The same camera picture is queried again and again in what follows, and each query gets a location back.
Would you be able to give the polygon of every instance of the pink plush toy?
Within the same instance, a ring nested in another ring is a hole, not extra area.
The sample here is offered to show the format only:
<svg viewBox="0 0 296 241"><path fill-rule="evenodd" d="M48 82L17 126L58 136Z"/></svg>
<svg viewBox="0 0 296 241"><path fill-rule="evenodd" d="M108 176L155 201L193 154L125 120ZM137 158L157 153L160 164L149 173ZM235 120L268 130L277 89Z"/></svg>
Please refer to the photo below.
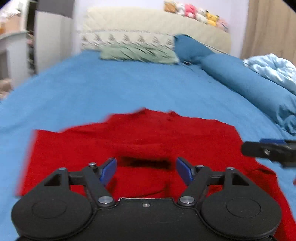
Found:
<svg viewBox="0 0 296 241"><path fill-rule="evenodd" d="M228 32L228 23L222 18L218 20L216 27L225 32Z"/></svg>
<svg viewBox="0 0 296 241"><path fill-rule="evenodd" d="M192 4L186 4L185 5L185 16L189 18L194 18L196 16L196 7L194 7Z"/></svg>

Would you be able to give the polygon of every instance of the white plush toy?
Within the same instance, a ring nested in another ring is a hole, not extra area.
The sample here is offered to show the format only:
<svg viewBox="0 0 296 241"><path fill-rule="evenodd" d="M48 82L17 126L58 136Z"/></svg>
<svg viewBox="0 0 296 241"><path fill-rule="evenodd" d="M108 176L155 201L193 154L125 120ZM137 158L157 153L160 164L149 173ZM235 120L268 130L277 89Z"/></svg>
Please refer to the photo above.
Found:
<svg viewBox="0 0 296 241"><path fill-rule="evenodd" d="M196 17L195 18L196 18L197 21L200 21L202 23L207 24L207 17L206 17L206 15L207 15L207 11L204 10L203 8L199 8L197 10L197 14L196 14Z"/></svg>
<svg viewBox="0 0 296 241"><path fill-rule="evenodd" d="M207 18L205 16L198 13L198 14L196 14L195 18L197 21L207 24Z"/></svg>
<svg viewBox="0 0 296 241"><path fill-rule="evenodd" d="M176 9L177 9L176 14L179 14L179 15L182 15L182 16L185 15L185 5L183 3L177 3L176 4Z"/></svg>
<svg viewBox="0 0 296 241"><path fill-rule="evenodd" d="M203 8L199 8L197 10L197 13L200 14L200 15L202 15L202 16L204 16L204 17L206 17L206 15L207 15L207 11L204 10Z"/></svg>

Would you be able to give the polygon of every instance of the patterned pillow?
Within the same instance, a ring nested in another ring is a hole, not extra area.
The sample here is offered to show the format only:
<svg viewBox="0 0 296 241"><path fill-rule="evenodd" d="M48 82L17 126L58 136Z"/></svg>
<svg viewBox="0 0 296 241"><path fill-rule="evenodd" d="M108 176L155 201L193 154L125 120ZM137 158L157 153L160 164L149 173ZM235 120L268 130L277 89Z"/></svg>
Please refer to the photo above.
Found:
<svg viewBox="0 0 296 241"><path fill-rule="evenodd" d="M172 35L150 33L148 31L98 30L82 35L82 49L101 50L103 46L112 44L137 44L174 49Z"/></svg>

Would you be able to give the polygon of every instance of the blue comforter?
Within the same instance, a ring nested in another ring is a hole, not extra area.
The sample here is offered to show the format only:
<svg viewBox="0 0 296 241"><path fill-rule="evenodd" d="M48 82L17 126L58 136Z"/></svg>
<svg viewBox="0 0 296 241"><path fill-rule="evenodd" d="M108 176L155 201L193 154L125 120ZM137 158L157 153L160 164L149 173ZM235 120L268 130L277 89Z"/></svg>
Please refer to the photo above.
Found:
<svg viewBox="0 0 296 241"><path fill-rule="evenodd" d="M141 107L217 119L235 126L244 141L293 138L245 97L199 66L103 61L98 52L84 51L29 79L0 104L1 240L17 237L10 211L17 201L16 186L26 168L24 160L34 129L60 131ZM283 170L268 160L258 161L277 173L296 214L295 170Z"/></svg>

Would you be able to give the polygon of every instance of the green pillow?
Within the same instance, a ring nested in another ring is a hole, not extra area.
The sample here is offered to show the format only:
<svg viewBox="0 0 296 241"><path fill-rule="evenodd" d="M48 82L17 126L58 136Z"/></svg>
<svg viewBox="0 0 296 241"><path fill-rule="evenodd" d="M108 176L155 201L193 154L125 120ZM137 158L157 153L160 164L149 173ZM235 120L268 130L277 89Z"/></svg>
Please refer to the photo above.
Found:
<svg viewBox="0 0 296 241"><path fill-rule="evenodd" d="M104 46L100 57L101 59L136 60L160 64L176 64L179 62L174 51L168 48L136 44Z"/></svg>

